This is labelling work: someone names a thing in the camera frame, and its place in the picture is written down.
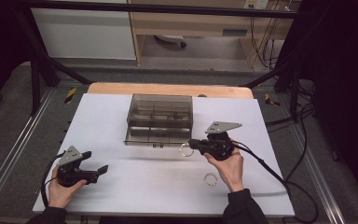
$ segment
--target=clear plastic ring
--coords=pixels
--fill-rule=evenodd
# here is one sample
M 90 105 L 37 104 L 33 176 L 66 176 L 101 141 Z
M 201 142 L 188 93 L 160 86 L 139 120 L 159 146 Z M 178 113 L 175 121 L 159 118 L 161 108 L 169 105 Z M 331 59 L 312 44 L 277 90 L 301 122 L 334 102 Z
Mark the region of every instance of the clear plastic ring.
M 211 181 L 211 178 L 208 178 L 210 176 L 214 177 L 214 182 Z M 214 173 L 208 173 L 208 174 L 205 175 L 204 181 L 209 186 L 215 186 L 217 184 L 217 176 Z
M 182 156 L 184 156 L 184 157 L 190 157 L 191 155 L 193 155 L 193 153 L 194 153 L 194 149 L 192 149 L 192 151 L 191 151 L 191 153 L 190 154 L 185 154 L 185 152 L 183 152 L 183 147 L 188 147 L 189 146 L 189 144 L 188 143 L 183 143 L 181 146 L 180 146 L 180 149 L 179 149 L 179 151 L 180 151 L 180 153 L 182 154 Z

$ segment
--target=transparent plastic box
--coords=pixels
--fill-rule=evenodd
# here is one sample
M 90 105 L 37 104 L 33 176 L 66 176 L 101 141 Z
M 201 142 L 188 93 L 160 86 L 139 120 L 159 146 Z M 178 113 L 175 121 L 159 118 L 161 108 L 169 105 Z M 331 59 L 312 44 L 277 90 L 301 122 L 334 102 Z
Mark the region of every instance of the transparent plastic box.
M 127 116 L 129 146 L 177 147 L 191 138 L 191 96 L 133 94 Z

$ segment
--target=person's left hand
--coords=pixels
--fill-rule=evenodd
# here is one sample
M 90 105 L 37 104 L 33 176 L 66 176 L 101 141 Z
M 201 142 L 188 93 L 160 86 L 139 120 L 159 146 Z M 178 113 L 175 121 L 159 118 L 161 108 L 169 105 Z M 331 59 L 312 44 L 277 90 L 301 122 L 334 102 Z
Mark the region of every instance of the person's left hand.
M 69 202 L 71 202 L 75 193 L 81 189 L 85 184 L 87 184 L 87 180 L 80 180 L 76 184 L 74 184 L 70 188 L 66 188 L 61 186 L 58 183 L 58 179 L 56 178 L 58 174 L 58 167 L 53 169 L 53 180 L 51 180 L 48 186 L 48 194 L 49 194 L 49 207 L 59 207 L 65 208 Z

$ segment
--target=metal bracket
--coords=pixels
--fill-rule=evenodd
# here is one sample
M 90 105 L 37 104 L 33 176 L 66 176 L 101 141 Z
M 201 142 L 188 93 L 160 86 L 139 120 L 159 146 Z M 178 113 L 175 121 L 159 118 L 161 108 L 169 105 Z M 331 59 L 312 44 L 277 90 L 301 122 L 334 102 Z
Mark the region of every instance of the metal bracket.
M 241 123 L 214 121 L 205 133 L 223 133 L 225 131 L 241 127 Z
M 72 161 L 77 161 L 83 158 L 83 155 L 74 147 L 70 146 L 68 150 L 65 151 L 62 158 L 58 161 L 58 165 L 62 166 L 68 164 Z

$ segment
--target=desk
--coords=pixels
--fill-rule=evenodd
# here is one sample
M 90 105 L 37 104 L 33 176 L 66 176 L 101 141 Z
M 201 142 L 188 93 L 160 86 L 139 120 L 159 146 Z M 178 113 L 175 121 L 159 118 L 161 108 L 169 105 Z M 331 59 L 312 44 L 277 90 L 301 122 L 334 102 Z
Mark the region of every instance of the desk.
M 183 157 L 177 147 L 124 146 L 126 117 L 132 93 L 203 93 L 217 97 L 214 86 L 95 83 L 84 94 L 60 153 L 74 145 L 92 157 L 80 168 L 96 170 L 109 164 L 97 184 L 81 189 L 67 207 L 70 213 L 94 216 L 218 217 L 227 206 L 228 188 L 218 178 L 210 187 L 203 181 L 215 168 L 199 152 Z M 193 97 L 193 138 L 205 138 L 205 129 L 214 121 L 240 122 L 243 127 L 229 135 L 253 150 L 280 174 L 257 100 L 248 89 L 227 87 L 238 98 Z M 284 187 L 251 156 L 245 158 L 244 186 L 268 217 L 293 216 L 293 206 Z M 42 212 L 39 197 L 34 211 Z
M 245 0 L 128 0 L 130 4 L 147 5 L 175 5 L 192 7 L 227 7 L 249 8 Z M 266 8 L 283 11 L 290 5 L 292 10 L 299 7 L 298 2 L 289 0 L 269 0 Z M 251 18 L 209 16 L 209 15 L 183 15 L 163 13 L 131 12 L 132 38 L 134 40 L 135 55 L 138 63 L 142 63 L 142 54 L 145 44 L 145 35 L 182 35 L 182 36 L 236 36 L 239 38 L 243 53 L 248 64 L 257 68 L 260 64 L 255 47 L 262 50 L 262 46 L 269 39 L 284 40 L 292 25 L 290 19 L 280 19 L 274 26 L 274 19 L 254 19 L 254 33 L 251 35 Z

